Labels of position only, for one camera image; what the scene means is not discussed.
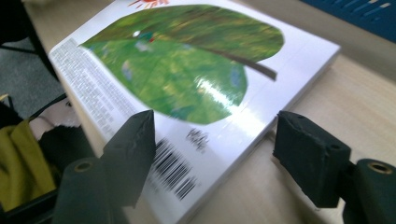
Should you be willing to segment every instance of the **gray carpet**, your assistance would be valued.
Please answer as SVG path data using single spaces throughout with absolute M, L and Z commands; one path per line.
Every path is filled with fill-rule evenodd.
M 28 38 L 4 46 L 33 49 Z M 25 119 L 64 90 L 37 55 L 0 49 L 0 95 L 5 93 L 11 96 L 15 110 Z

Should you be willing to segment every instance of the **yellow-green cloth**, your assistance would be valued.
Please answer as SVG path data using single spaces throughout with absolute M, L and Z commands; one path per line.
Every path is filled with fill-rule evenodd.
M 5 211 L 55 189 L 29 120 L 0 130 L 0 202 Z

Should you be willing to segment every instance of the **white book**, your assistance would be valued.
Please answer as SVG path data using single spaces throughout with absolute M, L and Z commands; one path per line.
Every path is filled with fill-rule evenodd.
M 157 156 L 143 196 L 161 223 L 178 223 L 338 50 L 231 1 L 117 0 L 49 57 L 107 141 L 154 110 Z

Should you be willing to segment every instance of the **barcode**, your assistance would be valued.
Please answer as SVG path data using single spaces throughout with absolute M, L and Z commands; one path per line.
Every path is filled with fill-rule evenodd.
M 180 200 L 195 187 L 196 178 L 189 176 L 189 162 L 166 139 L 157 144 L 154 168 L 162 185 Z

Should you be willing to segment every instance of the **table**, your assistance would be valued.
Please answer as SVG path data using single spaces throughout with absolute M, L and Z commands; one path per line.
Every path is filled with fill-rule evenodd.
M 53 0 L 26 8 L 46 51 L 76 30 L 109 0 Z M 352 148 L 351 161 L 372 158 L 396 164 L 396 44 L 297 0 L 239 1 L 342 46 L 341 55 L 312 90 L 290 110 L 302 114 Z M 72 103 L 75 97 L 64 85 Z M 93 147 L 99 137 L 78 104 Z M 232 172 L 191 223 L 342 223 L 337 209 L 317 209 L 272 157 L 274 141 L 264 137 Z M 156 223 L 144 200 L 131 213 L 134 223 Z

